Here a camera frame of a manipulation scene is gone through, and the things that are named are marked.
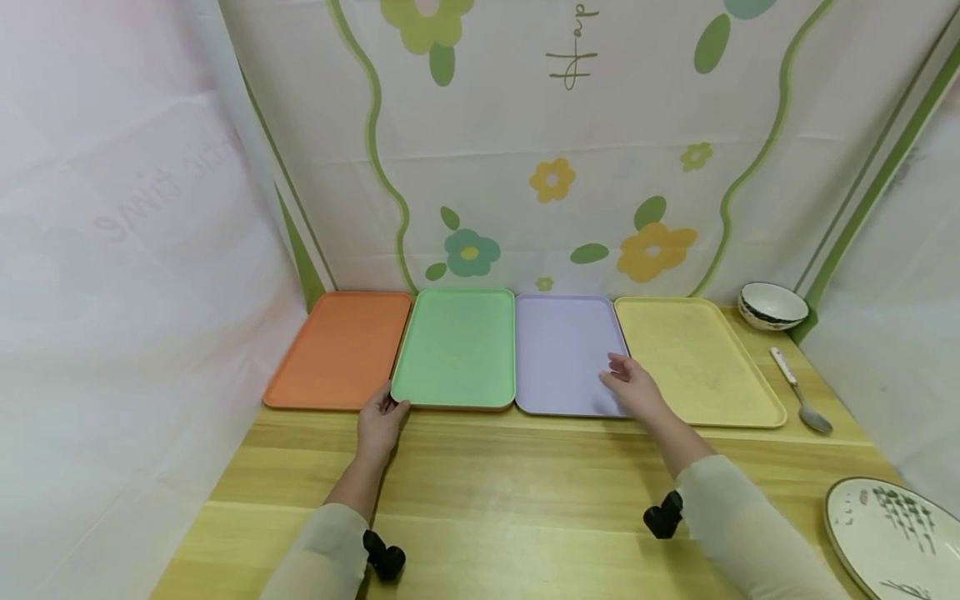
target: beige sleeve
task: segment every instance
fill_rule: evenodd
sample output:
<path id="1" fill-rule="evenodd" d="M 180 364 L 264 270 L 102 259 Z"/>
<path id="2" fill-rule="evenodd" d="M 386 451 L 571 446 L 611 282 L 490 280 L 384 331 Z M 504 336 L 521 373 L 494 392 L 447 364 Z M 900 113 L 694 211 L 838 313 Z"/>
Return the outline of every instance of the beige sleeve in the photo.
<path id="1" fill-rule="evenodd" d="M 300 530 L 260 598 L 353 600 L 367 569 L 367 527 L 350 507 L 323 505 Z"/>
<path id="2" fill-rule="evenodd" d="M 677 485 L 690 536 L 747 598 L 849 600 L 806 540 L 727 457 L 690 465 Z"/>

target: green tray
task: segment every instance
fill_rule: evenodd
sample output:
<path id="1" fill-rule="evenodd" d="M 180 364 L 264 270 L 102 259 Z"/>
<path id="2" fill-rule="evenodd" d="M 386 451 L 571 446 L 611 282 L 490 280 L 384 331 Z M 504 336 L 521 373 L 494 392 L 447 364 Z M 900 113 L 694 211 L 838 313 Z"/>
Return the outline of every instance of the green tray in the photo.
<path id="1" fill-rule="evenodd" d="M 420 292 L 396 360 L 391 396 L 417 406 L 503 410 L 515 395 L 513 293 Z"/>

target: backdrop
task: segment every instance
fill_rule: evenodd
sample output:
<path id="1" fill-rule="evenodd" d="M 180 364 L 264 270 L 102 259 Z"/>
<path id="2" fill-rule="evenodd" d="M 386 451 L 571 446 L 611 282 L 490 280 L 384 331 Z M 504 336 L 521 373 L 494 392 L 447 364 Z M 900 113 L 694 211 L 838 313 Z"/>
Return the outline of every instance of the backdrop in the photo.
<path id="1" fill-rule="evenodd" d="M 955 8 L 223 3 L 322 277 L 724 302 L 797 282 Z"/>
<path id="2" fill-rule="evenodd" d="M 187 11 L 0 4 L 0 597 L 144 598 L 302 295 Z"/>
<path id="3" fill-rule="evenodd" d="M 960 87 L 845 254 L 803 349 L 884 455 L 960 515 Z"/>

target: bowl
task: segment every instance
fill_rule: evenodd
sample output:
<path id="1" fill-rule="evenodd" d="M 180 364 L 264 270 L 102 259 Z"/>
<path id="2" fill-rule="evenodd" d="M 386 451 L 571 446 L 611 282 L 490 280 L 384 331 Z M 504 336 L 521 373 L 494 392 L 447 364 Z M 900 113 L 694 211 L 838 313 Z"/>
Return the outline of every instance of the bowl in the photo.
<path id="1" fill-rule="evenodd" d="M 803 298 L 773 283 L 743 286 L 736 307 L 751 327 L 763 331 L 786 331 L 810 314 Z"/>

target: decorated plate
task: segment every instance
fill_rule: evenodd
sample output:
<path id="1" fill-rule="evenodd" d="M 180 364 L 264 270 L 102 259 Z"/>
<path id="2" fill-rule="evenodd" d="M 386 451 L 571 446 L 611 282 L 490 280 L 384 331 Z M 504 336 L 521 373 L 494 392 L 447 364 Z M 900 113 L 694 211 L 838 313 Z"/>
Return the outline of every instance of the decorated plate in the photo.
<path id="1" fill-rule="evenodd" d="M 825 507 L 830 542 L 875 600 L 960 598 L 960 521 L 898 485 L 838 481 Z"/>

